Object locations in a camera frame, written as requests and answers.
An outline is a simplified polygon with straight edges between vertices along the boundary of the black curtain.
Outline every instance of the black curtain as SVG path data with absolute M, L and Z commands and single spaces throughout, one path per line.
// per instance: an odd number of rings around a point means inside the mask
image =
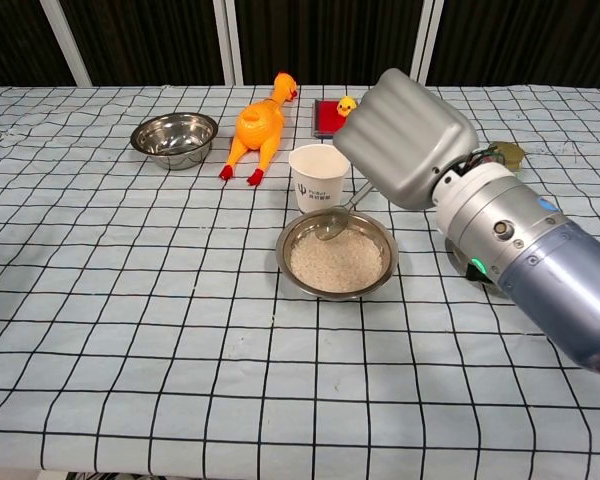
M 600 88 L 600 0 L 445 0 L 427 83 Z
M 0 0 L 0 85 L 75 85 L 37 0 Z
M 409 73 L 422 0 L 236 0 L 246 84 L 370 85 Z
M 61 0 L 94 85 L 223 84 L 212 0 Z

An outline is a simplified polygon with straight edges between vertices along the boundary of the empty metal bowl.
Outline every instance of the empty metal bowl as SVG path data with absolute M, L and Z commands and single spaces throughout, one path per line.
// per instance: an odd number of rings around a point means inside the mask
M 168 170 L 182 170 L 202 162 L 218 134 L 216 121 L 200 113 L 170 113 L 138 125 L 131 145 Z
M 358 298 L 373 292 L 384 285 L 398 264 L 398 245 L 389 231 L 377 220 L 359 212 L 351 212 L 347 228 L 357 230 L 367 236 L 376 244 L 382 257 L 382 273 L 379 278 L 368 287 L 352 292 L 326 292 L 315 289 L 302 282 L 291 270 L 291 251 L 298 241 L 323 224 L 324 219 L 330 215 L 329 209 L 306 213 L 291 222 L 278 237 L 276 245 L 276 259 L 282 273 L 303 291 L 329 300 L 348 300 Z

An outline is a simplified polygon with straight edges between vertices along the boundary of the metal spoon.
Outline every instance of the metal spoon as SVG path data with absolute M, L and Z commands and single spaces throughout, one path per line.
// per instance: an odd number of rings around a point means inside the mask
M 315 231 L 316 237 L 324 242 L 340 235 L 347 228 L 351 209 L 366 197 L 371 190 L 373 190 L 373 185 L 367 182 L 347 203 L 331 208 L 325 214 L 324 220 L 318 225 Z

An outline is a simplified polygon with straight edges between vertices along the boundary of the checkered tablecloth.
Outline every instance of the checkered tablecloth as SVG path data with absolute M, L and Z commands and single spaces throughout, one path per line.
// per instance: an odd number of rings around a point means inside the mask
M 362 202 L 401 251 L 363 300 L 316 300 L 278 272 L 298 215 L 286 159 L 317 142 L 313 100 L 364 91 L 303 87 L 254 189 L 255 154 L 217 175 L 269 87 L 0 88 L 0 467 L 600 480 L 600 376 L 459 278 L 433 212 Z M 520 144 L 520 178 L 600 240 L 600 90 L 435 91 L 484 144 Z M 174 110 L 219 122 L 201 167 L 129 146 Z

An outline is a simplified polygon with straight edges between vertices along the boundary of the bowl of rice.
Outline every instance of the bowl of rice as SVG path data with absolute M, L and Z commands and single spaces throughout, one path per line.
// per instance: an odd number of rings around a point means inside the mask
M 384 285 L 398 263 L 398 246 L 377 220 L 351 212 L 347 228 L 322 241 L 316 230 L 329 210 L 307 213 L 278 237 L 276 257 L 282 273 L 305 292 L 328 300 L 347 300 Z

